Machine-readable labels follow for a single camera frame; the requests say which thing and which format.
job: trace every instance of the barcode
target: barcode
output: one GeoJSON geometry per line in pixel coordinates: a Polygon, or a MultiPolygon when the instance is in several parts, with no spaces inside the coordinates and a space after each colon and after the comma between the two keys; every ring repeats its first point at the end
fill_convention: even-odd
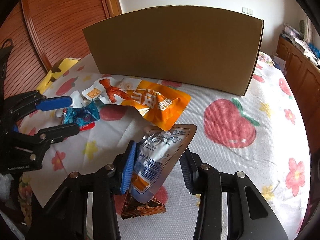
{"type": "Polygon", "coordinates": [[[155,177],[158,175],[160,169],[161,163],[157,163],[150,158],[147,165],[144,167],[144,171],[141,175],[147,178],[148,180],[153,181],[155,177]]]}

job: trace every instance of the cardboard box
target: cardboard box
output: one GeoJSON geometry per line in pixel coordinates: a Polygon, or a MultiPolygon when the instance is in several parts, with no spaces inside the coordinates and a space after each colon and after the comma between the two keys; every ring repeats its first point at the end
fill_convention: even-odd
{"type": "Polygon", "coordinates": [[[264,21],[224,9],[161,6],[83,29],[103,74],[165,79],[244,95],[264,21]]]}

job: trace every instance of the wooden door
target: wooden door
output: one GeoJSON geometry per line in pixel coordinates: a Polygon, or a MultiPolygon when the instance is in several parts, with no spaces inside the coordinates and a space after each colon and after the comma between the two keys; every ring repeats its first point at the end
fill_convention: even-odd
{"type": "Polygon", "coordinates": [[[102,0],[22,0],[44,65],[90,53],[82,29],[109,17],[102,0]]]}
{"type": "Polygon", "coordinates": [[[285,39],[279,37],[277,54],[280,59],[287,61],[292,44],[285,39]]]}
{"type": "Polygon", "coordinates": [[[0,46],[8,38],[14,47],[8,59],[4,98],[34,90],[46,75],[30,39],[20,2],[0,27],[0,46]]]}
{"type": "Polygon", "coordinates": [[[309,61],[306,61],[295,98],[306,124],[320,106],[320,71],[309,61]]]}
{"type": "Polygon", "coordinates": [[[302,82],[302,78],[305,74],[304,64],[306,61],[307,58],[300,51],[291,47],[289,58],[285,64],[285,68],[287,70],[285,78],[294,96],[296,96],[302,82]]]}

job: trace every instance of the wall switch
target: wall switch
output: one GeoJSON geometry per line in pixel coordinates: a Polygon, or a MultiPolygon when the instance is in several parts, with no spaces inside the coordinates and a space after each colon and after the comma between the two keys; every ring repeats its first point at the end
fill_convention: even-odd
{"type": "Polygon", "coordinates": [[[244,12],[244,13],[248,13],[248,8],[246,8],[246,7],[242,7],[242,12],[244,12]]]}

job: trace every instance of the orange snack bag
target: orange snack bag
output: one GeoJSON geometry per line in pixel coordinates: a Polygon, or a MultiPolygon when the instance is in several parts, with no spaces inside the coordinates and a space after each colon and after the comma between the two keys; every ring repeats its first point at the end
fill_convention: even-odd
{"type": "Polygon", "coordinates": [[[184,92],[135,78],[100,78],[82,94],[89,100],[99,98],[106,105],[133,106],[146,120],[166,131],[191,99],[184,92]]]}

